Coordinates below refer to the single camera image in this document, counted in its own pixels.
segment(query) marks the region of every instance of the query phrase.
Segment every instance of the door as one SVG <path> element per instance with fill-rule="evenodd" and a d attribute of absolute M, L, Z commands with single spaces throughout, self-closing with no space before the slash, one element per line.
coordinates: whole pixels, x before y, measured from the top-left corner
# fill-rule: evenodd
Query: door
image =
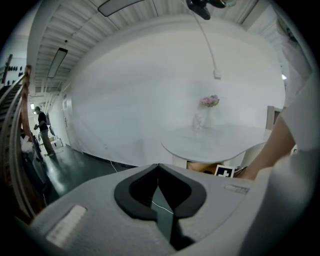
<path fill-rule="evenodd" d="M 69 83 L 62 93 L 62 109 L 64 117 L 64 125 L 66 134 L 68 135 L 71 148 L 76 151 L 82 152 L 79 140 L 74 128 L 73 114 L 72 114 L 72 101 L 71 101 L 71 83 Z"/>

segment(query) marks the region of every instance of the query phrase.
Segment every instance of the ceiling mount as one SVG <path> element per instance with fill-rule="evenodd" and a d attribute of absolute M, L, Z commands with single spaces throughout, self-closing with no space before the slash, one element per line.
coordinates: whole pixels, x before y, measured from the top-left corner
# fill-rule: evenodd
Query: ceiling mount
<path fill-rule="evenodd" d="M 144 0 L 107 0 L 98 7 L 98 11 L 105 17 L 108 17 L 123 8 L 131 6 Z"/>
<path fill-rule="evenodd" d="M 185 0 L 188 8 L 201 16 L 204 20 L 210 20 L 211 15 L 207 9 L 207 4 L 216 8 L 223 9 L 226 7 L 233 7 L 237 0 Z"/>

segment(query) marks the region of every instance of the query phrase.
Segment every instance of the glass vase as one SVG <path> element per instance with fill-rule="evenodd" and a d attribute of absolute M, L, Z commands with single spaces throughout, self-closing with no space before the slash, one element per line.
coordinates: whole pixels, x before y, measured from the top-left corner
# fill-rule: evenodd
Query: glass vase
<path fill-rule="evenodd" d="M 205 128 L 212 128 L 214 126 L 214 119 L 213 119 L 213 107 L 207 107 L 205 110 L 205 119 L 203 122 L 203 127 Z"/>

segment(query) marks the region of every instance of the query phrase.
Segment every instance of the white round table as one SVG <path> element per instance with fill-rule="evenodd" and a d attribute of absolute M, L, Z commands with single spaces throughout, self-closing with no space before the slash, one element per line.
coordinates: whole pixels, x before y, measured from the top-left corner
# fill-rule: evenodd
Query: white round table
<path fill-rule="evenodd" d="M 168 132 L 161 142 L 173 155 L 172 163 L 186 168 L 187 161 L 214 164 L 235 158 L 265 143 L 270 133 L 270 130 L 263 128 L 222 124 L 200 130 L 192 127 L 177 129 Z"/>

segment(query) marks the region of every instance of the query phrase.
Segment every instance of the fluorescent light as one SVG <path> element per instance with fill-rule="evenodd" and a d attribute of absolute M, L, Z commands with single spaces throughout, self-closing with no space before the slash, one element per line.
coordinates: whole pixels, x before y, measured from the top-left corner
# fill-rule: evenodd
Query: fluorescent light
<path fill-rule="evenodd" d="M 60 67 L 62 61 L 64 60 L 64 58 L 66 57 L 68 53 L 68 50 L 63 49 L 63 48 L 59 48 L 58 51 L 56 52 L 54 59 L 51 63 L 49 72 L 48 72 L 48 78 L 54 78 L 58 68 Z"/>
<path fill-rule="evenodd" d="M 143 0 L 107 0 L 98 7 L 103 16 L 108 17 L 121 9 L 141 2 Z"/>
<path fill-rule="evenodd" d="M 222 4 L 224 4 L 226 7 L 234 7 L 237 3 L 236 0 L 222 0 Z"/>

